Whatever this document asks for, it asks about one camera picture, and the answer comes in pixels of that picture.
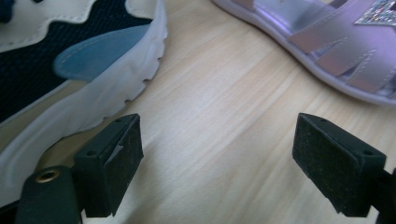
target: light wood surface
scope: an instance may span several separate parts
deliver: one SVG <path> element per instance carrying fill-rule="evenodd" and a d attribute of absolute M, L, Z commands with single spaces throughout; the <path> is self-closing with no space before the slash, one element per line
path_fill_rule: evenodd
<path fill-rule="evenodd" d="M 168 0 L 157 76 L 118 116 L 141 116 L 145 158 L 115 217 L 85 223 L 375 223 L 337 215 L 291 157 L 297 115 L 332 121 L 396 166 L 396 110 L 322 83 L 259 29 L 209 0 Z M 101 128 L 55 145 L 71 164 Z"/>

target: blue suede panel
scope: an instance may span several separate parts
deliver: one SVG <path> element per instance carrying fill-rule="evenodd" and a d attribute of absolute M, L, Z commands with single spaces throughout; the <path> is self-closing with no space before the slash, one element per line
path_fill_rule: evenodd
<path fill-rule="evenodd" d="M 131 49 L 148 28 L 149 25 L 135 26 L 80 42 L 56 58 L 54 71 L 67 79 L 92 81 Z"/>

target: iridescent sandal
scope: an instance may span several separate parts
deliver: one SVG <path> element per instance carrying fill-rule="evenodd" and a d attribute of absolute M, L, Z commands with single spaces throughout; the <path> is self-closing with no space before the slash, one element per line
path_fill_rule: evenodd
<path fill-rule="evenodd" d="M 261 28 L 337 90 L 396 106 L 395 0 L 212 1 Z"/>

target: white rubber midsole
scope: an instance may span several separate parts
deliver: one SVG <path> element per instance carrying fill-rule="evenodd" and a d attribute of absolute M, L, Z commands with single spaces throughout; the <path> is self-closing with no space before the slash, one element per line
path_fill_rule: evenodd
<path fill-rule="evenodd" d="M 143 38 L 103 74 L 45 110 L 1 151 L 0 207 L 20 198 L 25 179 L 47 148 L 62 137 L 97 126 L 145 89 L 143 81 L 155 76 L 163 56 L 167 36 L 163 0 L 157 1 L 149 26 Z"/>

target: wood grain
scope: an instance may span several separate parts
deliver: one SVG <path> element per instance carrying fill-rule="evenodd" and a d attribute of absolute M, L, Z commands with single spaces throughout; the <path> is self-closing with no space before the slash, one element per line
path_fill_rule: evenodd
<path fill-rule="evenodd" d="M 388 154 L 394 108 L 322 83 L 272 38 L 209 0 L 168 0 L 157 76 L 118 116 L 138 113 L 145 158 L 115 217 L 86 223 L 375 223 L 337 215 L 291 158 L 297 115 L 326 118 Z M 103 128 L 75 134 L 40 167 L 71 155 Z"/>

